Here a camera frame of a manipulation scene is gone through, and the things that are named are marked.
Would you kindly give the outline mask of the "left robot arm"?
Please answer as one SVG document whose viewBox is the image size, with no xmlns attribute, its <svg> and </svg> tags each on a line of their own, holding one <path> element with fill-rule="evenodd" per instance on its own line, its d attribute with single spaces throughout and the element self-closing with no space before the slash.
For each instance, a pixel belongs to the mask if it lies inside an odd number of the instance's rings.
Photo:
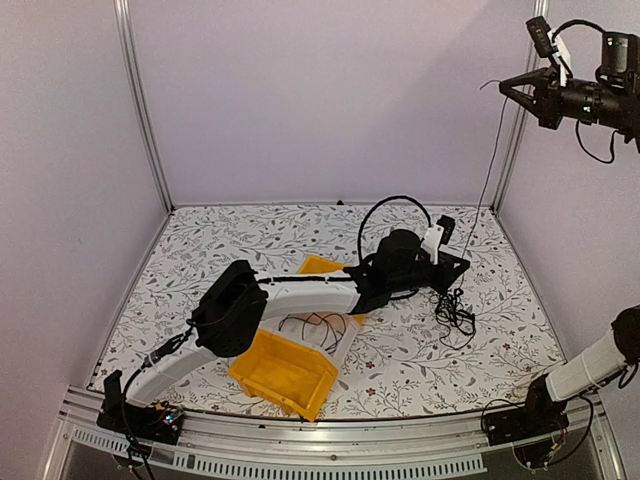
<svg viewBox="0 0 640 480">
<path fill-rule="evenodd" d="M 187 330 L 147 354 L 123 381 L 114 371 L 103 381 L 102 413 L 128 434 L 148 424 L 173 425 L 176 413 L 160 394 L 192 371 L 232 358 L 229 373 L 249 396 L 258 396 L 313 421 L 334 384 L 338 368 L 306 340 L 261 328 L 264 320 L 301 314 L 339 315 L 347 330 L 355 318 L 406 298 L 422 288 L 440 295 L 470 267 L 442 251 L 455 228 L 446 215 L 429 219 L 423 234 L 394 229 L 377 250 L 355 266 L 330 272 L 260 277 L 246 260 L 229 265 L 187 319 Z"/>
</svg>

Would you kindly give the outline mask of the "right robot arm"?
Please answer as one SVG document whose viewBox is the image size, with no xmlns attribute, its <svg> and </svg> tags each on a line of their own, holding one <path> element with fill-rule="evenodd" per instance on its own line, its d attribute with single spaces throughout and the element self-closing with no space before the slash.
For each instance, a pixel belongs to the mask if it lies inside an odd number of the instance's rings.
<svg viewBox="0 0 640 480">
<path fill-rule="evenodd" d="M 592 81 L 574 76 L 570 55 L 561 41 L 563 31 L 584 26 L 601 36 L 601 63 Z M 540 127 L 556 130 L 563 119 L 577 127 L 600 125 L 621 136 L 625 143 L 639 141 L 639 38 L 608 31 L 583 19 L 573 19 L 553 29 L 542 16 L 526 22 L 537 55 L 548 60 L 545 68 L 503 80 L 499 91 L 532 116 Z M 556 411 L 570 399 L 610 379 L 623 379 L 639 368 L 639 310 L 623 310 L 609 330 L 566 364 L 535 379 L 517 427 L 537 436 L 552 424 Z"/>
</svg>

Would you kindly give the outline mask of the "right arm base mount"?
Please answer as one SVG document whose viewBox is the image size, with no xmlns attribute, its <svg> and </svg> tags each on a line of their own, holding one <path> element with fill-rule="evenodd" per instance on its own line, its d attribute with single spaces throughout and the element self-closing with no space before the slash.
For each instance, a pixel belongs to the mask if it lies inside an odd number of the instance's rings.
<svg viewBox="0 0 640 480">
<path fill-rule="evenodd" d="M 529 470 L 547 468 L 566 443 L 566 402 L 552 403 L 541 410 L 511 406 L 509 410 L 482 413 L 480 425 L 489 444 L 526 441 L 513 449 L 516 461 Z"/>
</svg>

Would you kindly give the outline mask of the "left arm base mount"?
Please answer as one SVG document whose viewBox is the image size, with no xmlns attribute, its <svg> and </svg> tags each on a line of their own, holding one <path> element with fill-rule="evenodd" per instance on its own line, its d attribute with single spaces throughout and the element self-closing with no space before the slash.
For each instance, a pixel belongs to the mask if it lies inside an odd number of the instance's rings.
<svg viewBox="0 0 640 480">
<path fill-rule="evenodd" d="M 138 440 L 176 445 L 184 420 L 184 411 L 166 401 L 138 407 L 118 400 L 104 402 L 96 424 L 116 433 L 132 434 Z"/>
</svg>

